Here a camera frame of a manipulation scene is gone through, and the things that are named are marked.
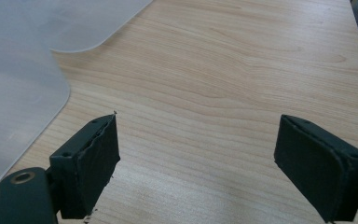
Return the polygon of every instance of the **black rubber pad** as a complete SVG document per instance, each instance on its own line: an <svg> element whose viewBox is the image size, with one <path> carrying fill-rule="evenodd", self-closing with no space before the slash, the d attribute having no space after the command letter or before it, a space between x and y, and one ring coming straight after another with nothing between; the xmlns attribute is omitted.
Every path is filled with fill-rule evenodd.
<svg viewBox="0 0 358 224"><path fill-rule="evenodd" d="M119 161L115 115L89 122L54 152L50 169L62 185L62 218L89 215Z"/></svg>
<svg viewBox="0 0 358 224"><path fill-rule="evenodd" d="M275 162L325 222L353 221L358 207L358 149L319 126L282 115Z"/></svg>

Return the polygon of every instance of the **black mechanical part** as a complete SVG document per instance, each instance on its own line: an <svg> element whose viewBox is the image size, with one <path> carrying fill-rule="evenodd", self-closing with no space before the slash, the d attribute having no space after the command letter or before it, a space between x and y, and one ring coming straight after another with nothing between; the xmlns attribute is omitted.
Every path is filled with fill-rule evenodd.
<svg viewBox="0 0 358 224"><path fill-rule="evenodd" d="M275 162L325 222L353 221L358 149L319 126L282 115Z"/></svg>
<svg viewBox="0 0 358 224"><path fill-rule="evenodd" d="M0 184L0 223L57 223L90 215L120 161L116 115L89 122L50 156L50 167L29 168Z"/></svg>
<svg viewBox="0 0 358 224"><path fill-rule="evenodd" d="M120 161L116 126L115 116L95 119L50 156L51 178L64 197L62 218L83 218L97 203Z"/></svg>
<svg viewBox="0 0 358 224"><path fill-rule="evenodd" d="M8 223L58 223L44 169L24 169L2 180L0 224Z"/></svg>

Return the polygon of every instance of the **desk surface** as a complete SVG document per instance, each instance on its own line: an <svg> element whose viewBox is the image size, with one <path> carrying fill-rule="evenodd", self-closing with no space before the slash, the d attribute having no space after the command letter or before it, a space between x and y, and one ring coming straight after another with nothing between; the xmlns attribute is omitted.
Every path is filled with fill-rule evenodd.
<svg viewBox="0 0 358 224"><path fill-rule="evenodd" d="M90 223L323 223L274 163L280 115L358 147L350 1L155 0L55 56L71 97L10 172L116 110L122 161Z"/></svg>

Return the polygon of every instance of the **light wood tabletop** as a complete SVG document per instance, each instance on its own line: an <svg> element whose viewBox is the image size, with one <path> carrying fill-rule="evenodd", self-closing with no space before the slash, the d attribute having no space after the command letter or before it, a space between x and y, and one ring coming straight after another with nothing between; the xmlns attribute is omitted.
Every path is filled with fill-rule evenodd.
<svg viewBox="0 0 358 224"><path fill-rule="evenodd" d="M71 96L10 173L114 111L121 155L94 213L62 223L324 223L273 152L281 114L358 147L349 0L154 0L97 49L54 55Z"/></svg>

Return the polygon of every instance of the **clear plastic mat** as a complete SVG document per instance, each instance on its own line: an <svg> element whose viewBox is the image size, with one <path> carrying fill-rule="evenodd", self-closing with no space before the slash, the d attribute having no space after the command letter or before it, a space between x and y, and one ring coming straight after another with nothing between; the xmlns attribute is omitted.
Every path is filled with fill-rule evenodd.
<svg viewBox="0 0 358 224"><path fill-rule="evenodd" d="M0 179L65 105L49 49L102 44L151 0L0 0Z"/></svg>
<svg viewBox="0 0 358 224"><path fill-rule="evenodd" d="M0 178L61 110L69 87L14 1L0 0Z"/></svg>
<svg viewBox="0 0 358 224"><path fill-rule="evenodd" d="M152 0L21 0L52 50L79 52L101 45Z"/></svg>

